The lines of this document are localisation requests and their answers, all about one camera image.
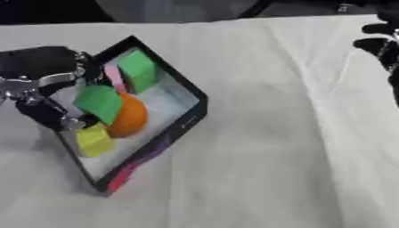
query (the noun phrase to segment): white cloth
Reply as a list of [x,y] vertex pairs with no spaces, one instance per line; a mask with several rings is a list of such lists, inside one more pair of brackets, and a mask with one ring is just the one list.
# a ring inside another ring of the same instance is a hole
[[2,226],[395,227],[397,108],[387,73],[352,47],[375,20],[0,28],[0,50],[98,53],[134,34],[210,97],[208,117],[110,198],[89,192],[55,138],[6,103]]

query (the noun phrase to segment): pink block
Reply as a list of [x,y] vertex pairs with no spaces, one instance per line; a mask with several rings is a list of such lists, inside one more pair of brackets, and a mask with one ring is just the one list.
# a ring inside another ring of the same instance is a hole
[[114,88],[120,93],[126,92],[125,84],[122,80],[122,77],[120,76],[118,66],[109,63],[105,65],[104,69],[105,74],[112,81],[112,85],[114,86]]

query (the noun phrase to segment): yellow cube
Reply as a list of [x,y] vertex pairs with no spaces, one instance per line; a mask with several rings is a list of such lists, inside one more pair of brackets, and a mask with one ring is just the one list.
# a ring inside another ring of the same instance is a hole
[[79,149],[86,157],[99,157],[114,148],[114,142],[103,123],[98,123],[87,129],[79,129],[75,131],[75,134]]

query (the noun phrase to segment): dark background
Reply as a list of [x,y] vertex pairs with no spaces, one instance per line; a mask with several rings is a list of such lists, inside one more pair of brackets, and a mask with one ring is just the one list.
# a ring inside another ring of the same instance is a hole
[[[344,0],[275,0],[258,17],[338,15]],[[394,0],[347,0],[364,5],[345,14],[398,8]],[[239,17],[256,0],[0,0],[1,24],[191,22]]]

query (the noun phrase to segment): black box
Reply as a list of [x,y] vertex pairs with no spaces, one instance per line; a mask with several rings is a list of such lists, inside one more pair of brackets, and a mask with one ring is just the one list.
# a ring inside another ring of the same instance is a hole
[[[159,85],[157,85],[158,87],[154,88],[153,91],[149,91],[148,93],[144,92],[149,95],[145,98],[147,99],[148,97],[150,97],[149,100],[151,101],[155,101],[157,99],[162,100],[164,99],[164,97],[156,97],[153,94],[165,93],[175,99],[176,103],[181,101],[183,108],[176,108],[175,110],[179,111],[176,111],[173,114],[173,117],[172,114],[170,114],[171,116],[167,118],[167,121],[159,124],[160,127],[154,127],[154,129],[157,130],[153,130],[152,132],[156,132],[156,134],[152,136],[148,136],[148,134],[146,136],[147,138],[145,138],[144,136],[140,136],[143,138],[143,140],[138,143],[140,144],[140,146],[138,146],[136,149],[134,148],[134,146],[132,146],[126,147],[126,151],[115,152],[116,154],[123,154],[123,156],[120,155],[120,157],[119,155],[111,153],[110,155],[104,155],[103,160],[103,155],[101,155],[97,159],[82,158],[78,155],[78,147],[76,146],[76,144],[73,143],[73,137],[67,132],[57,133],[63,145],[67,148],[69,155],[73,158],[77,166],[80,168],[85,178],[97,191],[104,193],[104,195],[111,195],[113,192],[115,192],[119,187],[121,187],[125,182],[130,179],[130,175],[138,166],[150,159],[153,159],[154,157],[157,157],[174,141],[179,139],[193,126],[199,123],[207,115],[208,111],[208,97],[202,91],[200,91],[197,86],[187,80],[182,74],[180,74],[167,62],[162,60],[148,46],[146,46],[136,37],[128,37],[127,39],[108,48],[102,53],[95,55],[94,60],[98,64],[105,64],[107,62],[117,59],[124,53],[128,53],[130,50],[141,50],[143,53],[145,53],[153,62],[155,62],[158,67],[157,72],[161,75],[159,76],[159,78],[161,78],[160,80],[162,80],[162,82],[159,82]],[[130,141],[128,142],[127,140],[124,139],[123,143],[130,143]],[[110,160],[116,160],[116,162],[114,162],[115,164],[111,165],[109,163],[107,165],[104,165],[107,168],[100,168],[101,171],[98,172],[93,171],[96,169],[89,166],[92,165],[92,163],[94,164],[95,162],[97,162],[98,164],[107,163],[104,161],[105,159],[108,159],[107,156],[114,156],[116,159]]]

